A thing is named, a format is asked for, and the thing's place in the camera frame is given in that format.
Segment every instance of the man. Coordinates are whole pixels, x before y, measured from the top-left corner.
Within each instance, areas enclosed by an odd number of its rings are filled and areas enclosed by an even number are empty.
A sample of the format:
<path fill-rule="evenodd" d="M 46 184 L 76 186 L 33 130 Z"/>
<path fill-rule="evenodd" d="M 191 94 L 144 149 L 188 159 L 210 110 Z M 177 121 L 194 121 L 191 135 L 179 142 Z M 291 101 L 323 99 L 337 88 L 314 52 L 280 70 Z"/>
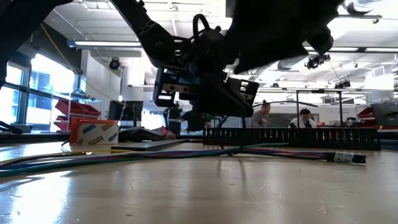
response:
<path fill-rule="evenodd" d="M 166 128 L 173 132 L 175 135 L 180 135 L 181 132 L 181 112 L 182 109 L 180 105 L 176 103 L 172 108 L 167 108 L 168 110 L 168 117 L 166 114 L 165 121 L 166 121 Z"/>
<path fill-rule="evenodd" d="M 211 121 L 205 119 L 201 112 L 190 110 L 181 117 L 188 122 L 188 134 L 203 135 L 203 128 L 211 128 Z"/>
<path fill-rule="evenodd" d="M 252 128 L 263 128 L 268 125 L 265 116 L 269 114 L 271 110 L 271 104 L 267 103 L 266 100 L 262 101 L 261 110 L 254 112 L 253 116 L 250 119 L 249 127 Z"/>
<path fill-rule="evenodd" d="M 311 117 L 311 111 L 308 109 L 302 109 L 300 111 L 300 117 L 299 117 L 299 122 L 300 122 L 299 128 L 316 128 L 317 124 L 310 117 Z M 297 118 L 294 118 L 289 124 L 289 128 L 297 128 L 298 126 L 299 125 L 297 122 Z"/>

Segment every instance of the computer monitor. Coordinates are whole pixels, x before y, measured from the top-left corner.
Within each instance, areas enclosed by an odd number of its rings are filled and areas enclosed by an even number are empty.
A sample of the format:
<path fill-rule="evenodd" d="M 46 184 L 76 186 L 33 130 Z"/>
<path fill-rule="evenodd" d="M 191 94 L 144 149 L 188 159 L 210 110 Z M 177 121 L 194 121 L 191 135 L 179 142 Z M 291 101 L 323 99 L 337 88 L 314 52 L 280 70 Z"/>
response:
<path fill-rule="evenodd" d="M 143 106 L 143 101 L 111 101 L 109 104 L 108 119 L 116 121 L 141 121 Z"/>

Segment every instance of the robotic arm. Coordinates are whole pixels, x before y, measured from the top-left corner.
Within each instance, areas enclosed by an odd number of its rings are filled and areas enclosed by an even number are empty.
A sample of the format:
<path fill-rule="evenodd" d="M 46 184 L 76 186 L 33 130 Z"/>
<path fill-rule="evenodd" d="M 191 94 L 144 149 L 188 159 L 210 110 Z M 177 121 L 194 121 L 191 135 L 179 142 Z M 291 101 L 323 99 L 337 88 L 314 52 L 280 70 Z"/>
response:
<path fill-rule="evenodd" d="M 0 15 L 0 69 L 50 11 L 72 0 L 14 0 Z M 111 0 L 136 33 L 151 63 L 158 68 L 153 101 L 171 107 L 175 93 L 208 114 L 248 117 L 259 84 L 228 78 L 227 64 L 239 60 L 235 73 L 277 60 L 306 55 L 307 41 L 322 56 L 333 45 L 327 24 L 343 0 L 236 0 L 232 25 L 225 36 L 198 14 L 189 39 L 170 35 L 136 0 Z M 198 23 L 204 25 L 198 30 Z M 0 70 L 3 83 L 5 71 Z"/>

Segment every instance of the wire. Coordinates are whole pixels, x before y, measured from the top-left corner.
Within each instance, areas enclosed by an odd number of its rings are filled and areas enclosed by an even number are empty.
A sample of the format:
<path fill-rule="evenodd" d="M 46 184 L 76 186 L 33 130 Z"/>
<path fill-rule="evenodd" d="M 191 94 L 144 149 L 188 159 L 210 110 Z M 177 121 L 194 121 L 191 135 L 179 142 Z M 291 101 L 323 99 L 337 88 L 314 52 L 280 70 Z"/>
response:
<path fill-rule="evenodd" d="M 45 35 L 49 38 L 50 42 L 52 43 L 52 45 L 55 47 L 55 49 L 57 50 L 57 52 L 60 54 L 60 56 L 62 57 L 62 59 L 67 63 L 67 65 L 70 67 L 70 69 L 79 76 L 80 80 L 83 80 L 83 82 L 86 83 L 86 85 L 90 86 L 94 91 L 96 91 L 97 93 L 107 97 L 108 99 L 115 101 L 117 103 L 120 103 L 123 105 L 123 103 L 121 103 L 119 100 L 115 100 L 111 97 L 109 97 L 108 95 L 105 95 L 104 93 L 100 92 L 99 90 L 97 90 L 95 87 L 93 87 L 91 84 L 89 84 L 76 70 L 75 67 L 73 67 L 71 65 L 71 63 L 69 63 L 69 61 L 65 58 L 65 56 L 63 55 L 62 51 L 58 48 L 58 45 L 54 42 L 53 38 L 51 37 L 51 35 L 47 32 L 47 29 L 44 27 L 43 24 L 40 24 L 41 28 L 43 29 Z"/>
<path fill-rule="evenodd" d="M 109 157 L 96 157 L 84 156 L 88 159 L 72 159 L 70 161 L 61 162 L 40 162 L 33 164 L 14 164 L 7 166 L 7 171 L 0 172 L 0 177 L 9 177 L 13 175 L 25 174 L 29 172 L 43 171 L 49 169 L 83 166 L 90 164 L 104 164 L 109 162 L 124 162 L 124 161 L 135 161 L 143 159 L 183 159 L 183 158 L 196 158 L 203 156 L 223 156 L 232 153 L 249 153 L 257 154 L 262 156 L 276 156 L 276 157 L 287 157 L 294 159 L 308 159 L 308 160 L 326 160 L 334 161 L 335 152 L 314 152 L 314 151 L 283 151 L 275 149 L 263 149 L 256 148 L 261 146 L 281 146 L 284 144 L 258 144 L 255 146 L 244 146 L 235 147 L 224 150 L 209 150 L 209 151 L 162 151 L 162 152 L 130 152 L 129 154 L 111 155 Z M 353 155 L 354 163 L 366 163 L 365 155 Z"/>
<path fill-rule="evenodd" d="M 193 39 L 196 43 L 199 42 L 199 30 L 198 30 L 198 23 L 199 23 L 199 19 L 201 20 L 201 23 L 203 24 L 203 26 L 205 27 L 206 31 L 210 30 L 210 25 L 206 19 L 206 17 L 203 14 L 197 14 L 193 17 L 192 19 L 192 31 L 193 31 Z"/>
<path fill-rule="evenodd" d="M 330 61 L 329 61 L 329 64 L 330 64 L 331 69 L 333 70 L 333 73 L 336 75 L 337 79 L 339 80 L 339 82 L 342 82 L 343 80 L 338 76 L 338 74 L 337 74 L 335 68 L 333 68 L 333 66 L 332 66 L 332 64 L 331 64 Z M 357 94 L 353 93 L 351 90 L 349 90 L 349 89 L 345 89 L 345 90 L 347 90 L 347 92 L 349 92 L 349 93 L 351 93 L 352 95 L 354 95 L 356 98 L 362 99 L 362 100 L 365 101 L 365 103 L 367 103 L 367 104 L 372 103 L 372 102 L 370 102 L 370 101 L 367 101 L 367 100 L 366 100 L 366 97 L 365 97 L 365 99 L 363 99 L 363 97 L 358 96 Z"/>
<path fill-rule="evenodd" d="M 92 154 L 96 152 L 118 152 L 118 153 L 123 153 L 123 152 L 131 152 L 128 150 L 114 150 L 114 149 L 107 149 L 107 150 L 101 150 L 101 149 L 96 149 L 96 150 L 89 150 L 89 151 L 69 151 L 69 152 L 59 152 L 59 153 L 52 153 L 52 154 L 44 154 L 44 155 L 39 155 L 39 156 L 25 156 L 25 157 L 20 157 L 20 158 L 15 158 L 15 159 L 8 159 L 5 161 L 1 161 L 0 166 L 3 166 L 4 164 L 8 163 L 13 163 L 14 161 L 27 161 L 27 160 L 36 160 L 36 159 L 45 159 L 45 158 L 50 158 L 50 157 L 57 157 L 59 155 L 66 155 L 66 156 L 81 156 L 83 153 L 87 154 Z"/>
<path fill-rule="evenodd" d="M 64 145 L 66 145 L 66 144 L 68 144 L 68 143 L 69 143 L 69 140 L 64 141 L 64 142 L 61 144 L 61 150 L 62 150 L 62 152 L 71 152 L 71 150 L 68 150 L 68 149 L 66 149 L 66 148 L 64 147 Z"/>
<path fill-rule="evenodd" d="M 258 145 L 254 145 L 252 147 L 260 147 L 260 146 L 281 146 L 283 144 L 258 144 Z M 90 152 L 97 152 L 98 150 L 92 150 L 92 151 L 80 151 L 80 152 L 69 152 L 69 153 L 54 153 L 54 154 L 45 154 L 45 155 L 40 155 L 40 156 L 27 156 L 27 157 L 20 157 L 20 158 L 16 158 L 16 159 L 10 159 L 7 161 L 3 161 L 1 166 L 2 167 L 6 167 L 6 166 L 10 166 L 13 164 L 17 164 L 20 162 L 25 162 L 28 160 L 31 160 L 33 162 L 37 162 L 37 159 L 46 159 L 46 158 L 51 158 L 53 161 L 57 160 L 59 158 L 56 158 L 58 155 L 63 155 L 65 156 L 64 158 L 61 158 L 62 160 L 65 159 L 97 159 L 97 158 L 105 158 L 105 157 L 121 157 L 121 156 L 137 156 L 137 157 L 146 157 L 146 156 L 158 156 L 159 155 L 164 155 L 164 154 L 181 154 L 181 153 L 197 153 L 197 154 L 202 154 L 202 155 L 206 155 L 206 154 L 211 154 L 211 153 L 216 153 L 216 154 L 225 154 L 225 153 L 229 153 L 229 152 L 234 152 L 235 150 L 237 150 L 239 148 L 232 148 L 232 149 L 225 149 L 225 150 L 216 150 L 216 151 L 185 151 L 185 152 L 180 152 L 180 151 L 165 151 L 165 152 L 120 152 L 117 154 L 99 154 L 99 155 L 87 155 L 87 156 L 80 156 L 82 153 L 90 153 Z"/>

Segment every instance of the security camera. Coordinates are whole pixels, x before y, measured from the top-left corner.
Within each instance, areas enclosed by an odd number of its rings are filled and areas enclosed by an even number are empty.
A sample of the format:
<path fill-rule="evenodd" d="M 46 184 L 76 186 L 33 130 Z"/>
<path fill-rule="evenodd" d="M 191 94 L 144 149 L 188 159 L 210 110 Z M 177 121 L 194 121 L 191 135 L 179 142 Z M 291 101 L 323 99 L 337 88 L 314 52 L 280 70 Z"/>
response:
<path fill-rule="evenodd" d="M 317 55 L 316 57 L 310 57 L 308 59 L 308 62 L 305 64 L 305 66 L 308 69 L 315 69 L 318 68 L 319 65 L 330 61 L 330 56 L 329 55 Z"/>
<path fill-rule="evenodd" d="M 117 70 L 120 67 L 120 62 L 118 58 L 112 58 L 111 63 L 109 63 L 109 68 L 112 70 Z"/>

